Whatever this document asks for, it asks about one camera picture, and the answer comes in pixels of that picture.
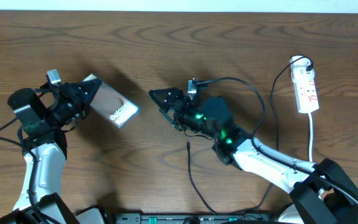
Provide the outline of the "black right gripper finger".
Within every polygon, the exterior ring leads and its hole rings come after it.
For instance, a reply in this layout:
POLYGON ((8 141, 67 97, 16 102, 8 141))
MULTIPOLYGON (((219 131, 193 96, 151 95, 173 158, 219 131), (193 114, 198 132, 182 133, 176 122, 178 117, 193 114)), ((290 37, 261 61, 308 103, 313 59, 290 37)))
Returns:
POLYGON ((184 93, 178 88, 150 90, 149 96, 164 113, 179 110, 183 106, 184 93))
POLYGON ((174 127, 175 129, 179 129, 178 123, 177 123, 174 119, 172 119, 166 112, 164 112, 164 110, 162 110, 162 109, 160 108, 160 109, 159 109, 159 112, 163 115, 163 117, 164 117, 165 119, 168 120, 168 122, 170 123, 170 125, 171 125, 172 127, 174 127))

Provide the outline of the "bronze Galaxy smartphone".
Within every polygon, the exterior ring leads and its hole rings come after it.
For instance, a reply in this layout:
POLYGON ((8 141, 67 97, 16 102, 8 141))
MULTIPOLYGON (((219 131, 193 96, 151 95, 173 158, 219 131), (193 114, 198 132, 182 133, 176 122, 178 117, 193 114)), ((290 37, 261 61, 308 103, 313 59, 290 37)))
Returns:
POLYGON ((90 80, 101 81, 90 107, 121 129, 138 112, 139 107, 93 74, 83 81, 90 80))

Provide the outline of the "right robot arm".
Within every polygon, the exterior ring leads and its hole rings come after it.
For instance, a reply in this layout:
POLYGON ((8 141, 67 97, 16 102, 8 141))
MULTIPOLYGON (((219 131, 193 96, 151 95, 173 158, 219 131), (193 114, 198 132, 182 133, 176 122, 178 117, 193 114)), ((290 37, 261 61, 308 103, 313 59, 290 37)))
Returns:
POLYGON ((149 95, 175 129, 211 138, 224 164, 259 175, 288 193, 293 205, 278 221, 358 223, 358 188, 338 163, 303 161, 266 146, 235 124, 221 97, 200 103, 177 88, 150 90, 149 95))

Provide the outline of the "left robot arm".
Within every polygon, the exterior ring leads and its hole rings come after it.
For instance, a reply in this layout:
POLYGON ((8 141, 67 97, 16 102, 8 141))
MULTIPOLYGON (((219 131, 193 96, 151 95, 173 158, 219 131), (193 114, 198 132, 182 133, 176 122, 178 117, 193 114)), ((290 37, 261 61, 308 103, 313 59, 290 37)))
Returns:
POLYGON ((60 197, 67 160, 64 126, 87 117, 90 103, 102 82, 47 82, 38 89, 22 88, 7 103, 21 122, 17 145, 22 149, 26 172, 21 194, 12 212, 0 223, 105 223, 96 207, 75 215, 60 197))

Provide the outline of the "white USB charger adapter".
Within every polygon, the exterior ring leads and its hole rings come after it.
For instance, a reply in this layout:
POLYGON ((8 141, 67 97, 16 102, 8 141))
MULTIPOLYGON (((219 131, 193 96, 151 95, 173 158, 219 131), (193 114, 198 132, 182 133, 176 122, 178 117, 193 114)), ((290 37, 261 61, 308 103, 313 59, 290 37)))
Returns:
POLYGON ((311 77, 314 75, 313 61, 306 56, 296 55, 290 59, 291 74, 296 77, 311 77))

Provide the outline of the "white power strip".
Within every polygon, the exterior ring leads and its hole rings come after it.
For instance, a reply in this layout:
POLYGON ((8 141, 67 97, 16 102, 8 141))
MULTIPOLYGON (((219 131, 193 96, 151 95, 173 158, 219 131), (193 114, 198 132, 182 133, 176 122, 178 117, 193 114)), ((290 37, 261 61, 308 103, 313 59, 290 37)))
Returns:
POLYGON ((314 70, 296 67, 291 71, 296 105, 299 113, 312 113, 319 109, 318 94, 314 82, 314 70))

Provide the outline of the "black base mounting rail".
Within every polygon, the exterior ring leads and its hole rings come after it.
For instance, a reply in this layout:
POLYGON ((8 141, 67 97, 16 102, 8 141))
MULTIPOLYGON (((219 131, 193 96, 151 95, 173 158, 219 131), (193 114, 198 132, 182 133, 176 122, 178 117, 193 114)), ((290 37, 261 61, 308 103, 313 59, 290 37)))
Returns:
POLYGON ((120 224, 220 224, 220 223, 275 223, 270 215, 251 213, 247 215, 141 215, 121 213, 114 215, 120 224))

